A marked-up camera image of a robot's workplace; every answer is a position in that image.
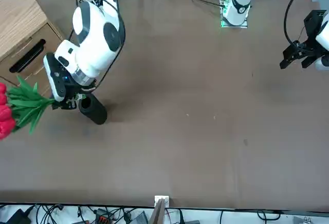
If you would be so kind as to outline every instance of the drawer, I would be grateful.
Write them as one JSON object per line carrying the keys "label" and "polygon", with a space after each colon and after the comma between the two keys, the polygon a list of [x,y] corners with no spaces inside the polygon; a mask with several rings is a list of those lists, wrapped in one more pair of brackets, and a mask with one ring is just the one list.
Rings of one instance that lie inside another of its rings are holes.
{"label": "drawer", "polygon": [[19,84],[17,75],[30,85],[38,82],[39,93],[42,94],[49,86],[43,68],[43,57],[48,52],[55,52],[60,42],[58,36],[46,24],[0,62],[0,76],[15,84]]}
{"label": "drawer", "polygon": [[7,86],[7,89],[11,88],[11,87],[14,87],[14,85],[12,85],[11,83],[9,83],[8,81],[6,81],[5,79],[3,79],[1,77],[0,77],[0,83],[5,84]]}

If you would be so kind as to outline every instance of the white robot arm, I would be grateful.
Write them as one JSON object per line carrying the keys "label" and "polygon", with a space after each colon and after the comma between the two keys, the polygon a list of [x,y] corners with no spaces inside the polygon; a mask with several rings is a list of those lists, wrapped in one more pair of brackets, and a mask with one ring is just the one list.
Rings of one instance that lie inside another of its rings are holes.
{"label": "white robot arm", "polygon": [[234,26],[241,25],[248,14],[251,0],[230,0],[223,14],[228,23]]}
{"label": "white robot arm", "polygon": [[100,7],[82,2],[74,11],[72,22],[79,46],[64,40],[55,53],[44,57],[51,90],[61,108],[75,108],[66,105],[68,100],[92,92],[95,78],[109,69],[123,46],[125,28],[118,0],[100,1]]}

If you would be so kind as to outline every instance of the red tulip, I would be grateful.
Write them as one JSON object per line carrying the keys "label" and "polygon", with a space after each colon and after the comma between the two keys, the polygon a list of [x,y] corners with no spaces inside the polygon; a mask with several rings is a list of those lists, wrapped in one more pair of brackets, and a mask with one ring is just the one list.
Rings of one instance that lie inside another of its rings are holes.
{"label": "red tulip", "polygon": [[11,119],[11,109],[6,105],[0,105],[0,121]]}
{"label": "red tulip", "polygon": [[11,131],[15,128],[16,122],[13,118],[0,122],[0,139],[4,139],[9,136]]}
{"label": "red tulip", "polygon": [[7,97],[5,94],[0,93],[0,105],[5,105],[7,103]]}
{"label": "red tulip", "polygon": [[7,86],[4,83],[0,83],[0,93],[6,93]]}

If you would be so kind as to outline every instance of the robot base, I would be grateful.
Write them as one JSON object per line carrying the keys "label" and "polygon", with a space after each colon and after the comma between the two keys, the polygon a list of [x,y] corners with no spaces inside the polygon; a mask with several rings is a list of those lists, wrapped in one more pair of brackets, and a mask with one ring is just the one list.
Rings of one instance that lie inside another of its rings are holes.
{"label": "robot base", "polygon": [[[226,6],[227,5],[227,3],[226,3],[227,1],[225,1],[225,0],[220,0],[220,4],[221,5],[224,5],[224,6]],[[241,24],[241,25],[232,25],[232,24],[230,24],[227,20],[226,20],[226,18],[224,17],[224,12],[226,12],[226,8],[220,8],[220,15],[221,15],[221,27],[222,28],[227,28],[227,27],[233,27],[233,28],[248,28],[248,23],[247,23],[247,17],[248,17],[248,15],[246,16],[246,19],[245,19],[245,21]]]}
{"label": "robot base", "polygon": [[86,94],[86,98],[79,101],[79,110],[98,125],[107,120],[106,108],[93,94]]}

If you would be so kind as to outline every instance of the floor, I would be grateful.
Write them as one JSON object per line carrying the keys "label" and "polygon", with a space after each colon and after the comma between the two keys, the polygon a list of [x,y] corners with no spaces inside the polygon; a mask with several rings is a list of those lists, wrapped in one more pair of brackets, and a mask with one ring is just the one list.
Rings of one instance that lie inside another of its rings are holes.
{"label": "floor", "polygon": [[[22,209],[26,211],[30,206],[5,206],[0,209],[0,221],[6,222],[17,209]],[[29,218],[32,221],[32,224],[36,223],[36,211],[38,206],[36,206],[29,214]],[[104,207],[92,207],[93,210],[98,208],[104,209]],[[108,211],[114,210],[116,208],[107,208]],[[136,218],[141,212],[145,211],[145,214],[148,219],[150,219],[153,209],[143,209],[139,208],[131,212],[131,218]],[[57,224],[71,224],[81,222],[82,219],[78,217],[78,208],[77,206],[64,207],[62,211],[56,210],[52,214],[53,219]],[[164,224],[174,224],[179,222],[179,211],[177,209],[168,209],[170,219],[168,214],[165,215]],[[220,222],[221,210],[182,210],[184,221],[194,221],[199,220],[201,224],[218,224]],[[40,208],[38,214],[38,223],[40,223],[42,217],[44,216],[45,211]],[[95,215],[87,207],[82,207],[82,216],[85,221],[92,222],[95,219]],[[276,218],[277,214],[266,214],[267,218]],[[307,216],[307,215],[281,215],[280,219],[277,221],[271,221],[271,224],[293,224],[293,219],[306,218],[310,220],[312,224],[327,224],[329,222],[328,217],[319,217],[319,216]],[[122,219],[117,224],[125,224],[125,221]],[[263,224],[264,221],[260,220],[256,213],[251,212],[223,212],[222,215],[222,224]]]}

